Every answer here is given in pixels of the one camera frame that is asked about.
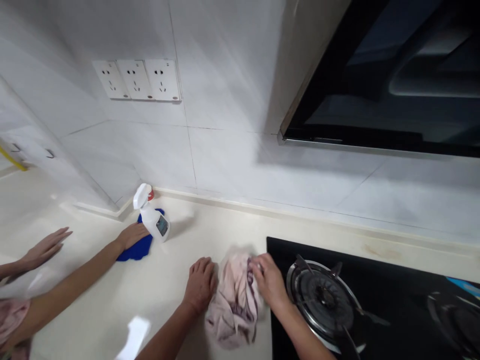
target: kitchen countertop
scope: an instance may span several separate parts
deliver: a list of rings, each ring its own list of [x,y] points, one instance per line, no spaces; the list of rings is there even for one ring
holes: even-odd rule
[[[152,243],[150,254],[140,261],[116,263],[34,337],[33,360],[114,359],[125,345],[128,324],[138,316],[151,325],[143,341],[145,345],[182,300],[191,264],[203,256],[219,263],[232,248],[263,253],[267,236],[480,282],[480,251],[475,248],[438,245],[421,238],[406,243],[394,234],[383,232],[375,236],[367,229],[240,205],[211,206],[208,201],[187,201],[181,196],[161,196],[154,201],[171,222],[169,239],[163,244]],[[70,226],[74,233],[65,241],[61,253],[17,280],[18,286],[25,285],[43,274],[44,279],[40,278],[36,288],[51,287],[113,240],[137,216],[137,212],[133,213],[120,223],[58,201],[50,203],[41,216],[32,215],[21,228],[3,225],[10,226],[4,241],[8,251],[2,252],[0,260],[20,257],[28,246],[49,232]],[[222,350],[207,340],[200,321],[178,358],[264,360],[271,359],[271,345],[270,312],[266,311],[258,324],[254,345]]]

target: spray bottle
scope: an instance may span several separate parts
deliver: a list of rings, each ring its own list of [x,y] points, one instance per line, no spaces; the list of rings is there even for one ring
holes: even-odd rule
[[[163,243],[170,232],[170,223],[162,213],[149,202],[152,187],[146,183],[141,184],[133,197],[133,208],[140,209],[141,220],[146,229],[153,236],[154,241]]]

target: blue cloth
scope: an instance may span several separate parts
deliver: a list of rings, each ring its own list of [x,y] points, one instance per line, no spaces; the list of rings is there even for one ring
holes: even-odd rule
[[[155,210],[161,212],[162,215],[165,215],[165,211],[163,211],[162,209],[155,209]],[[137,222],[138,223],[142,222],[142,215],[138,215]],[[150,234],[148,234],[145,237],[142,237],[140,241],[138,241],[135,245],[133,245],[132,247],[122,252],[116,260],[127,261],[129,259],[133,259],[133,260],[142,259],[144,256],[149,254],[150,245],[152,245],[153,238],[154,237]]]

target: wall socket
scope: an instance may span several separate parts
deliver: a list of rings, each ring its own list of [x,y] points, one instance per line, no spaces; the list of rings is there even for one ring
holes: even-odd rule
[[[174,60],[145,60],[145,67],[155,100],[168,102],[182,100]]]
[[[120,74],[134,100],[155,100],[142,60],[117,60]]]
[[[110,99],[130,99],[130,94],[115,61],[93,61],[93,67]]]

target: black glass cooktop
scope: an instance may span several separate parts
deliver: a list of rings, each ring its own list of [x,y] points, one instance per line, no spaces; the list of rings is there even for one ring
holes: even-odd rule
[[[330,269],[342,262],[339,277],[361,307],[390,323],[383,326],[361,320],[366,343],[360,352],[363,360],[462,359],[462,352],[468,351],[465,347],[478,351],[480,300],[455,284],[455,279],[272,237],[267,238],[267,251],[284,280],[297,254]],[[470,285],[474,292],[480,288]],[[298,359],[273,313],[271,331],[273,359]]]

